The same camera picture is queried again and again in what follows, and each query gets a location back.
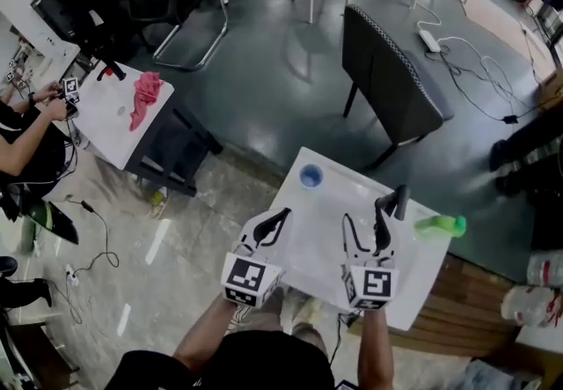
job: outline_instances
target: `gray floor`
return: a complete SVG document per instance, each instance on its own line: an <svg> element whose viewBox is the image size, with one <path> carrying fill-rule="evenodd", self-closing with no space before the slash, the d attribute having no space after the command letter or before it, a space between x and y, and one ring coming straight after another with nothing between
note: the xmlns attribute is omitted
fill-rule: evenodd
<svg viewBox="0 0 563 390"><path fill-rule="evenodd" d="M101 389L113 375L121 356L129 350L155 350L171 354L186 331L221 290L219 274L225 253L238 237L241 225L266 210L280 184L231 152L208 157L196 175L195 198L173 194L162 213L170 221L154 261L145 258L161 221L147 217L150 205L137 198L138 188L125 173L80 151L77 172L60 182L50 198L75 223L80 244L73 245L45 231L38 237L37 252L23 254L18 226L0 212L0 254L17 258L13 279L46 277L68 295L76 309L73 320L61 293L54 289L55 304L48 309L40 299L23 309L10 311L12 324L46 320L47 332L59 351L81 368L80 386ZM109 249L118 254L120 266L105 258L91 271L78 273L80 284L65 287L65 266L87 266L104 248L104 228L99 219L80 206L58 202L69 194L85 199L107 222ZM290 292L281 322L290 332L292 317L303 303ZM122 335L117 328L125 304L131 307ZM322 305L312 322L332 353L336 344L336 315ZM356 382L360 338L342 329L342 344L333 363L337 381ZM442 389L464 370L468 357L444 357L393 348L394 388Z"/></svg>
<svg viewBox="0 0 563 390"><path fill-rule="evenodd" d="M512 0L493 0L515 17L524 18ZM533 209L523 195L499 196L496 174L486 169L491 145L513 128L492 121L457 91L440 63L424 58L415 22L433 20L426 11L410 11L408 0L352 0L402 48L425 62L440 83L455 118L423 142L405 147L368 176L390 187L407 183L413 198L449 215L464 215L468 232L450 251L504 276L522 281L530 253ZM465 17L459 0L421 0L442 19L429 27L436 37L461 36L492 56L508 73L515 92L531 101L536 82L530 64L512 48ZM307 0L230 0L230 30L208 66L194 73L158 67L143 51L130 62L142 70L159 70L213 133L284 174L299 148L307 146L345 166L362 169L383 152L389 139L362 96L348 118L341 112L351 81L340 67L344 0L316 0L315 24L306 23ZM208 6L196 13L166 52L185 62L205 35L203 19L216 26L220 11ZM153 29L158 43L163 32ZM452 42L451 59L480 70L478 57ZM510 114L489 83L463 76L461 84L480 106L498 117ZM517 113L523 107L517 102Z"/></svg>

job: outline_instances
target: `chair seat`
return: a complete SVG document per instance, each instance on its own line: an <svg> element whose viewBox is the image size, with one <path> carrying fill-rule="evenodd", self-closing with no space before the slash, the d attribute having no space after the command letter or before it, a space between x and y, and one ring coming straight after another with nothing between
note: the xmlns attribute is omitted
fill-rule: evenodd
<svg viewBox="0 0 563 390"><path fill-rule="evenodd" d="M424 65L420 62L420 60L416 57L413 52L408 50L403 50L403 54L409 59L411 64L416 69L416 73L419 76L420 82L424 87L424 91L432 99L434 105L438 107L442 117L445 121L449 121L451 118L454 117L454 111L451 109L450 104L446 100L446 97L443 95L442 89L440 85L436 83L436 81L428 74Z"/></svg>

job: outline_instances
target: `extension cord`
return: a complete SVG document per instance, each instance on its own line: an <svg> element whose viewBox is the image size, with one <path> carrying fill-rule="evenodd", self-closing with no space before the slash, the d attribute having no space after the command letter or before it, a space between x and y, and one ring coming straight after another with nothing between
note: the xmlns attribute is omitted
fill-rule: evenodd
<svg viewBox="0 0 563 390"><path fill-rule="evenodd" d="M80 282L78 282L78 277L74 275L74 269L72 269L72 267L67 264L65 270L67 272L67 280L69 281L70 285L77 287Z"/></svg>
<svg viewBox="0 0 563 390"><path fill-rule="evenodd" d="M419 30L419 36L422 38L424 44L426 44L426 47L430 52L440 52L440 44L438 44L438 41L434 39L434 36L431 32L429 32L428 30Z"/></svg>

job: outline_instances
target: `red towel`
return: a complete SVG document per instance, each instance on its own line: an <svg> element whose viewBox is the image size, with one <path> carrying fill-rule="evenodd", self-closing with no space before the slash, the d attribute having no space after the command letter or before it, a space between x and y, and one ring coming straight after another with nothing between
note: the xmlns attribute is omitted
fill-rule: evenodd
<svg viewBox="0 0 563 390"><path fill-rule="evenodd" d="M147 107L157 101L163 83L158 72L144 72L141 74L141 78L135 82L135 97L133 98L135 111L130 114L130 131L135 130L143 122L147 115Z"/></svg>

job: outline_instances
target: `green object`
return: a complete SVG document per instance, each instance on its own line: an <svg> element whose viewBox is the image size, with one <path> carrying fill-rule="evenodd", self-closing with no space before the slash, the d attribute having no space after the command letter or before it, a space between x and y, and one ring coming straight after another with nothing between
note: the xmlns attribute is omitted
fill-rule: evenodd
<svg viewBox="0 0 563 390"><path fill-rule="evenodd" d="M465 217L438 215L436 217L427 217L414 223L414 230L418 233L427 233L434 229L450 233L452 237L461 238L467 229L467 221Z"/></svg>

